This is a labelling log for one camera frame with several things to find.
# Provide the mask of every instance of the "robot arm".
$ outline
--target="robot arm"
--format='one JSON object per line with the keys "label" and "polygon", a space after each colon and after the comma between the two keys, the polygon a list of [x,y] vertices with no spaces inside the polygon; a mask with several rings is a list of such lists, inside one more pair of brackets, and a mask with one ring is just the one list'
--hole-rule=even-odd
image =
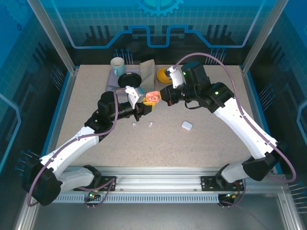
{"label": "robot arm", "polygon": [[[141,89],[127,87],[126,90],[129,102],[115,102],[113,92],[105,92],[98,101],[98,110],[92,114],[75,136],[52,153],[38,160],[27,161],[22,180],[22,188],[27,192],[30,191],[34,179],[42,168],[47,165],[40,174],[32,193],[32,196],[41,205],[50,204],[61,192],[78,187],[94,189],[105,184],[101,173],[90,165],[72,172],[64,172],[64,170],[82,153],[107,136],[107,134],[103,136],[98,136],[98,134],[104,133],[112,127],[115,118],[115,103],[118,103],[118,120],[133,115],[139,121],[142,115],[147,115],[152,111],[153,106],[140,103],[144,98]],[[59,149],[62,151],[54,157]]]}
{"label": "robot arm", "polygon": [[[220,82],[211,84],[201,63],[188,63],[181,70],[186,80],[186,84],[181,85],[177,85],[177,82],[183,82],[183,76],[177,68],[170,67],[165,70],[166,75],[175,81],[175,84],[160,91],[161,99],[169,106],[179,101],[197,101],[199,107],[207,108],[222,119],[239,136],[251,154],[247,160],[225,165],[216,174],[219,186],[224,188],[227,183],[247,177],[261,181],[279,161],[280,155],[247,124],[239,112],[231,90]],[[245,111],[244,116],[270,143],[280,150],[285,149],[284,143],[277,143],[276,139],[267,134]]]}

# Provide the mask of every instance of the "white small box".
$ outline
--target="white small box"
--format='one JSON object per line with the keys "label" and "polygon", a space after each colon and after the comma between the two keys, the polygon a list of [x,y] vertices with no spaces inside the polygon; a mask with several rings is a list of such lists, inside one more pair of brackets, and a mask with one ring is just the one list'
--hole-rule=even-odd
{"label": "white small box", "polygon": [[181,127],[190,131],[193,128],[193,125],[190,122],[184,121],[182,122]]}

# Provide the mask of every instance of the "gray cloth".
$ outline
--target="gray cloth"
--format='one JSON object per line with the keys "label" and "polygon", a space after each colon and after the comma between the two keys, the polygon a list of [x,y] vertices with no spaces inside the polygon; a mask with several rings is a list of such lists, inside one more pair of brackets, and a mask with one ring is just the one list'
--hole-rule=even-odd
{"label": "gray cloth", "polygon": [[155,62],[153,59],[140,64],[142,83],[140,87],[144,92],[154,91],[154,79],[156,75]]}

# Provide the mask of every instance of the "table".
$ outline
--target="table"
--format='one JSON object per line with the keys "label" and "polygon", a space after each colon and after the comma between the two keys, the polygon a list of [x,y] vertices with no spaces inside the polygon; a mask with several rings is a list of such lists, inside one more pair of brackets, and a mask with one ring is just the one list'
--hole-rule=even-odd
{"label": "table", "polygon": [[[157,65],[156,70],[166,67]],[[231,83],[220,66],[204,66],[211,82]],[[252,116],[239,66],[228,66],[246,112]],[[110,65],[81,65],[73,87],[57,147],[80,128],[97,109],[106,90]],[[163,84],[156,84],[160,89]],[[194,125],[191,131],[181,127],[183,121]],[[249,156],[236,134],[207,109],[188,110],[184,103],[168,107],[160,102],[154,111],[141,117],[132,128],[134,117],[119,120],[115,129],[98,145],[77,158],[71,166],[127,167],[222,167]]]}

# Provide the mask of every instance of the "orange toy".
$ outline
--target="orange toy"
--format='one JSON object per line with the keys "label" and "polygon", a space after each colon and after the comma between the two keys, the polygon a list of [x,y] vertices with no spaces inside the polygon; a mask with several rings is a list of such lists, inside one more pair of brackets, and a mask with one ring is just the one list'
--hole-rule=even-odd
{"label": "orange toy", "polygon": [[159,102],[161,100],[161,95],[159,91],[152,91],[146,93],[146,101],[147,102]]}

